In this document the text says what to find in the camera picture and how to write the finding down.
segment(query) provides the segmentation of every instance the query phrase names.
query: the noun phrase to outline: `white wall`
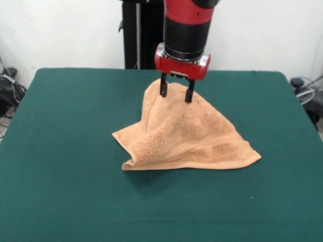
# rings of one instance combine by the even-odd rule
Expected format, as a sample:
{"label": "white wall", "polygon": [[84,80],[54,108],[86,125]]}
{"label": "white wall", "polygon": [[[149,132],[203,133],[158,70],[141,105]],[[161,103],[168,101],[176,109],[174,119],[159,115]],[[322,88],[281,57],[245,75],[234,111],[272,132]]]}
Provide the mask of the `white wall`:
{"label": "white wall", "polygon": [[212,68],[316,78],[323,72],[322,10],[322,0],[221,0],[207,45]]}
{"label": "white wall", "polygon": [[122,2],[0,0],[0,54],[29,85],[42,67],[123,68]]}
{"label": "white wall", "polygon": [[[41,67],[123,68],[117,0],[0,0],[0,53],[29,85]],[[221,0],[206,51],[213,70],[323,72],[322,0]]]}

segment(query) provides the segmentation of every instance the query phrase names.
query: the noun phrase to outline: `green table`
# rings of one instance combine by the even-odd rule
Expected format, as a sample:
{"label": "green table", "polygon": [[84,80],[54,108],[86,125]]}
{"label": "green table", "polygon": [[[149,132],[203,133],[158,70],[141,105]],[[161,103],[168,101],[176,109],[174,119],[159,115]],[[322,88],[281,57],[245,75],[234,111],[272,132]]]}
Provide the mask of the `green table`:
{"label": "green table", "polygon": [[0,144],[1,242],[323,241],[323,145],[280,73],[209,72],[196,85],[262,160],[122,172],[129,154],[111,133],[139,121],[158,77],[37,72]]}

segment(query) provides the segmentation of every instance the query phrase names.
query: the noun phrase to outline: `towel fold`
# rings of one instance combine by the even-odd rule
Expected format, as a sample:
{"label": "towel fold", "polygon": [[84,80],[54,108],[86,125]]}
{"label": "towel fold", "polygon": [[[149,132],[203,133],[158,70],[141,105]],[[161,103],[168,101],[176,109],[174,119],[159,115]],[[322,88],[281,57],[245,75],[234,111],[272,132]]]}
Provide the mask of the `towel fold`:
{"label": "towel fold", "polygon": [[132,157],[122,170],[236,169],[261,158],[196,92],[187,104],[187,87],[168,84],[166,98],[159,95],[159,87],[158,79],[145,91],[141,121],[113,133]]}

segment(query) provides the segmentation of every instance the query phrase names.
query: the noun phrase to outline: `towel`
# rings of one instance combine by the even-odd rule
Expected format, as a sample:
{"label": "towel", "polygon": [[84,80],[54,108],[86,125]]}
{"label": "towel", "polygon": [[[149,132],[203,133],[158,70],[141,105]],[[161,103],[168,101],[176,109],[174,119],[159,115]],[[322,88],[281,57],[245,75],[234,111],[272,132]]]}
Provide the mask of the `towel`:
{"label": "towel", "polygon": [[168,83],[165,98],[159,87],[160,79],[146,89],[141,121],[113,133],[132,158],[122,170],[236,169],[261,158],[232,123],[196,92],[187,104],[187,87]]}

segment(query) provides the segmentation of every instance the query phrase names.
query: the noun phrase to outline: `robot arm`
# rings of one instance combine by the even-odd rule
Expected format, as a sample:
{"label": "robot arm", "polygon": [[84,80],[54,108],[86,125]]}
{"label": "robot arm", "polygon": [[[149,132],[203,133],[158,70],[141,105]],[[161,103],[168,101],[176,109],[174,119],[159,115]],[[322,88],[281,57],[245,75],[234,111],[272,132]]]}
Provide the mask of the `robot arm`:
{"label": "robot arm", "polygon": [[155,65],[161,72],[160,94],[167,95],[167,75],[189,81],[185,101],[190,103],[195,80],[203,80],[210,63],[204,53],[214,7],[220,0],[164,0],[164,43],[159,44]]}

